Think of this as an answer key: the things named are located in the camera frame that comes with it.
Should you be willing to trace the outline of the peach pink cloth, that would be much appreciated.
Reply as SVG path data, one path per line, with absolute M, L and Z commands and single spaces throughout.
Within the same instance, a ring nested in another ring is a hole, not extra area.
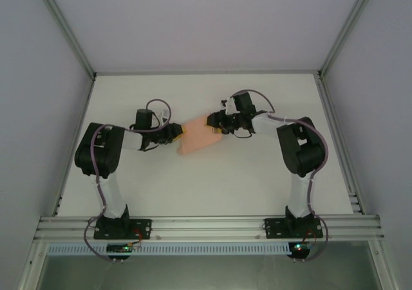
M 223 135 L 213 127 L 207 125 L 208 115 L 203 115 L 186 122 L 183 125 L 184 133 L 180 137 L 180 155 L 188 155 L 202 148 L 219 142 Z

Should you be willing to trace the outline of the aluminium mounting rail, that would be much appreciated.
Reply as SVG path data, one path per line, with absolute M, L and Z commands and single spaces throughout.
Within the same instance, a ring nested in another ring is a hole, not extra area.
M 267 241 L 264 217 L 153 217 L 150 242 L 254 242 Z M 327 215 L 323 217 L 332 241 L 383 240 L 376 215 Z M 34 239 L 43 242 L 80 242 L 86 217 L 42 217 Z

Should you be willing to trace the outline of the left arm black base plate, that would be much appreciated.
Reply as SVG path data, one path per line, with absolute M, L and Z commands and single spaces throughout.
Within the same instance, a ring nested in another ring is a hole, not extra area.
M 143 240 L 150 239 L 151 219 L 100 218 L 97 220 L 95 240 Z

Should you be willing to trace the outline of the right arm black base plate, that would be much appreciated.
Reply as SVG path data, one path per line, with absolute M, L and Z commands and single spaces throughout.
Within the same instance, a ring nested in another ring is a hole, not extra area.
M 298 218 L 266 218 L 264 220 L 266 237 L 287 238 L 287 239 L 304 239 L 304 238 L 322 238 L 323 230 L 318 218 L 310 216 L 309 219 Z

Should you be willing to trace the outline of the aluminium frame post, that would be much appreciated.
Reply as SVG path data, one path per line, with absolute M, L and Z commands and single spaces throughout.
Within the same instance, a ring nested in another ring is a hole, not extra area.
M 49 13 L 53 17 L 56 25 L 58 26 L 61 34 L 65 38 L 66 42 L 68 43 L 69 47 L 71 48 L 73 54 L 75 55 L 79 64 L 83 67 L 84 71 L 87 73 L 88 77 L 92 80 L 95 80 L 96 72 L 93 70 L 86 54 L 84 53 L 83 49 L 80 46 L 75 34 L 73 33 L 72 29 L 70 28 L 67 20 L 64 17 L 61 9 L 59 8 L 56 0 L 42 0 L 46 8 L 48 9 Z
M 333 64 L 338 58 L 341 50 L 343 49 L 346 41 L 353 32 L 356 24 L 358 23 L 364 9 L 366 8 L 369 0 L 355 0 L 353 3 L 348 16 L 344 20 L 343 26 L 339 30 L 337 37 L 335 38 L 330 51 L 328 52 L 326 59 L 324 60 L 321 68 L 318 71 L 320 79 L 324 79 L 329 71 L 331 70 Z

